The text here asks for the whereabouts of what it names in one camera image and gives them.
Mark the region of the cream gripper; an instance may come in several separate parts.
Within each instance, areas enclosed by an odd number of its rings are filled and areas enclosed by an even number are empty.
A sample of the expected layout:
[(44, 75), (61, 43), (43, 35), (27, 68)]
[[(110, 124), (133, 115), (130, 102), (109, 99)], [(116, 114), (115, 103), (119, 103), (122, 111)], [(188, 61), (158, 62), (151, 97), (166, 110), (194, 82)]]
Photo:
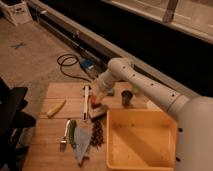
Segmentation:
[(106, 95), (107, 95), (107, 93), (105, 91), (101, 91), (97, 84), (93, 84), (92, 85), (92, 95), (91, 95), (91, 97), (95, 97), (96, 98), (97, 105), (96, 106), (92, 106), (91, 105), (91, 106), (93, 108), (97, 108), (97, 107), (101, 106), (102, 100), (105, 98)]

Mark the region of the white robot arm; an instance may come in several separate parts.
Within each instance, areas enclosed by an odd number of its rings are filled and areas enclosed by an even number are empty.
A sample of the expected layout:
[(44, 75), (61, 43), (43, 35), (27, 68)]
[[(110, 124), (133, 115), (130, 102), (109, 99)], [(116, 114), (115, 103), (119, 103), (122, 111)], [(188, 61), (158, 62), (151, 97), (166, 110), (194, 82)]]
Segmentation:
[(213, 171), (213, 98), (189, 98), (133, 69), (127, 58), (112, 58), (95, 81), (95, 102), (100, 103), (116, 82), (135, 86), (178, 122), (175, 171)]

